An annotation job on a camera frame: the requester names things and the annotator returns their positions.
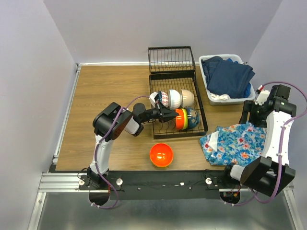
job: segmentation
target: blue bowl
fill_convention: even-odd
[[[193,108],[186,108],[188,114],[188,129],[195,128],[200,123],[200,115]]]

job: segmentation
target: gray floor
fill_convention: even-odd
[[[120,201],[112,210],[91,207],[87,193],[49,193],[39,230],[294,230],[284,194],[242,207],[219,200]]]

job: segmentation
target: black wire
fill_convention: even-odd
[[[83,169],[81,169],[78,173],[77,173],[77,177],[80,179],[80,180],[82,180],[82,178],[81,177],[79,177],[79,174],[80,173],[82,173],[84,170],[86,170],[87,168],[83,168]]]

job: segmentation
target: white cloth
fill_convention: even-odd
[[[230,96],[228,94],[217,95],[214,93],[210,93],[210,96],[215,100],[229,100]]]
[[[217,151],[217,139],[218,139],[218,137],[219,137],[219,131],[211,133],[211,137],[210,137],[208,145],[214,151]]]

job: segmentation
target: beige bowl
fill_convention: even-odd
[[[178,109],[181,105],[180,93],[176,90],[168,90],[168,105],[169,108],[174,110]]]
[[[180,90],[181,107],[187,108],[194,105],[194,94],[189,90]]]

